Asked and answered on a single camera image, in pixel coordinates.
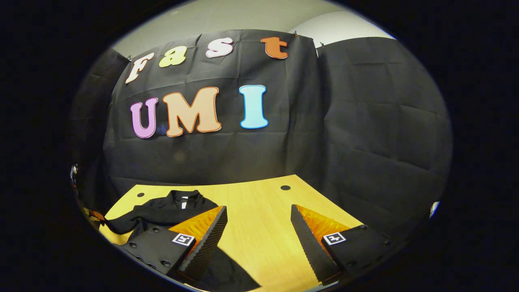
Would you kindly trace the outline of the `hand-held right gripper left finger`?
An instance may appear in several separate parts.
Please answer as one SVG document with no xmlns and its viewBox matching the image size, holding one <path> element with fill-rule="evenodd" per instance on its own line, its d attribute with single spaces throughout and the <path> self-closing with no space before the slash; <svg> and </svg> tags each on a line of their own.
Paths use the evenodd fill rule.
<svg viewBox="0 0 519 292">
<path fill-rule="evenodd" d="M 227 224 L 227 207 L 198 215 L 201 234 L 189 234 L 185 221 L 175 227 L 153 227 L 122 245 L 122 250 L 170 278 L 198 281 L 209 266 Z"/>
</svg>

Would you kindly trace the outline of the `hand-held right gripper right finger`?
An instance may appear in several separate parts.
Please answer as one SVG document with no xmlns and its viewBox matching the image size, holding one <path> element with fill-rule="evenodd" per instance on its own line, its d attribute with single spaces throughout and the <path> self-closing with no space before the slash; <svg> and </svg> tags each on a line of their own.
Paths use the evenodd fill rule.
<svg viewBox="0 0 519 292">
<path fill-rule="evenodd" d="M 394 254 L 393 240 L 368 225 L 347 227 L 297 204 L 291 206 L 290 219 L 322 284 L 357 279 Z"/>
</svg>

